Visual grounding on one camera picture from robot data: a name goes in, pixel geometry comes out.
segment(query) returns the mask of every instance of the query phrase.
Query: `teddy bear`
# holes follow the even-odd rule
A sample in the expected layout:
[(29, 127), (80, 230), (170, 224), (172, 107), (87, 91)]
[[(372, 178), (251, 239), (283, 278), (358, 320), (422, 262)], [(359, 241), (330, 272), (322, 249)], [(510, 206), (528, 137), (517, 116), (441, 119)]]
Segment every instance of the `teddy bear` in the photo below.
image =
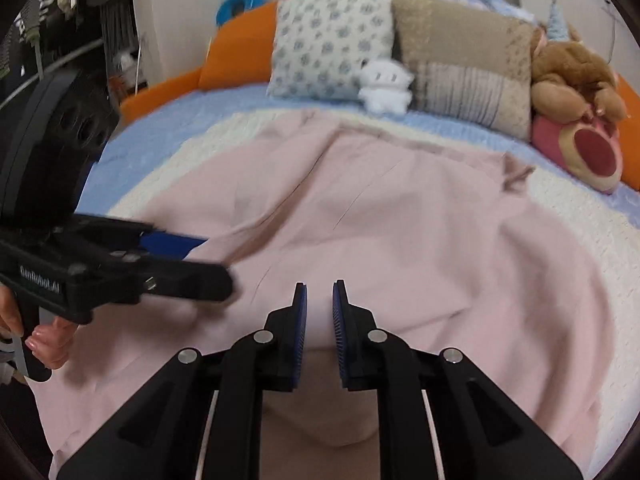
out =
[(625, 102), (617, 94), (617, 76), (597, 54), (582, 44), (552, 0), (546, 33), (532, 40), (531, 103), (546, 118), (567, 124), (595, 113), (616, 124), (626, 118)]
[(414, 76), (401, 63), (392, 59), (366, 60), (360, 71), (358, 99), (368, 113), (405, 115), (411, 103), (408, 90)]

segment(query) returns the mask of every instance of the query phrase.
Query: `blue round object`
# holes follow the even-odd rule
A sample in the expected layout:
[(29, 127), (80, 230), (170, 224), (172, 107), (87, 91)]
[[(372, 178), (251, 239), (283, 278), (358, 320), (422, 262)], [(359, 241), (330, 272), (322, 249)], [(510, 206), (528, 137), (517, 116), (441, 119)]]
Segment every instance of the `blue round object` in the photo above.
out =
[(216, 15), (216, 24), (222, 27), (232, 18), (265, 4), (267, 0), (225, 0)]

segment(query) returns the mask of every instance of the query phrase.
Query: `white pillow with blue flowers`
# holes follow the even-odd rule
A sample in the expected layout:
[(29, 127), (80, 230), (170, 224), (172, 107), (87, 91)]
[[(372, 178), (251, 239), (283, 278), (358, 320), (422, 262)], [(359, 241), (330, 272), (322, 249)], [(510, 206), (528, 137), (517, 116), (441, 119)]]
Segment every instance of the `white pillow with blue flowers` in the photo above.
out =
[(391, 0), (283, 0), (267, 94), (356, 100), (363, 60), (389, 59)]

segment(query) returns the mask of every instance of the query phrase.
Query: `silver bolt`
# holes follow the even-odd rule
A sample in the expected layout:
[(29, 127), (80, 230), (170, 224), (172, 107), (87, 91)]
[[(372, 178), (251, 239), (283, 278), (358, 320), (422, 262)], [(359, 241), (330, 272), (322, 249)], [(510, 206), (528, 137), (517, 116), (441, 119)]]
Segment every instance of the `silver bolt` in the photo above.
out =
[(156, 283), (156, 279), (153, 276), (146, 279), (146, 282), (145, 282), (146, 290), (154, 290), (156, 286), (158, 286), (158, 283)]
[(133, 264), (140, 259), (137, 254), (127, 253), (122, 257), (122, 261), (128, 264)]
[(272, 339), (273, 334), (268, 330), (258, 330), (258, 332), (254, 334), (254, 341), (257, 343), (266, 344), (271, 342)]
[(198, 353), (191, 349), (185, 348), (184, 350), (180, 350), (178, 354), (178, 361), (180, 361), (183, 365), (188, 365), (189, 363), (193, 363), (198, 358)]
[(372, 341), (374, 343), (383, 343), (386, 341), (386, 332), (377, 329), (372, 330), (367, 334), (367, 337), (369, 338), (369, 341)]
[(71, 264), (69, 268), (66, 270), (72, 276), (77, 276), (78, 274), (82, 274), (87, 270), (87, 266), (85, 264)]
[(460, 361), (462, 361), (463, 359), (463, 355), (462, 352), (460, 350), (458, 350), (457, 348), (447, 348), (443, 353), (442, 356), (444, 357), (444, 360), (449, 362), (449, 363), (459, 363)]

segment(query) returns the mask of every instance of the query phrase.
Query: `blue bed sheet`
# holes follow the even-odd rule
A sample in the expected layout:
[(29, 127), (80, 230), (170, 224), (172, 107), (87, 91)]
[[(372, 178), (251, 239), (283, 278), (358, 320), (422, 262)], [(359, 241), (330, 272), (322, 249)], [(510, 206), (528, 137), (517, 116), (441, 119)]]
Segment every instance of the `blue bed sheet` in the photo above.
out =
[[(100, 162), (89, 175), (78, 211), (106, 214), (143, 178), (176, 153), (185, 140), (203, 134), (208, 128), (236, 112), (308, 107), (362, 111), (356, 103), (269, 98), (266, 96), (266, 85), (187, 94), (133, 123), (107, 145)], [(529, 144), (496, 134), (476, 124), (419, 112), (409, 112), (404, 117), (385, 116), (384, 119), (489, 150), (511, 152), (530, 164), (566, 176), (564, 171)], [(599, 196), (609, 208), (624, 213), (632, 225), (640, 228), (639, 193), (627, 186), (620, 186), (611, 196), (591, 192)]]

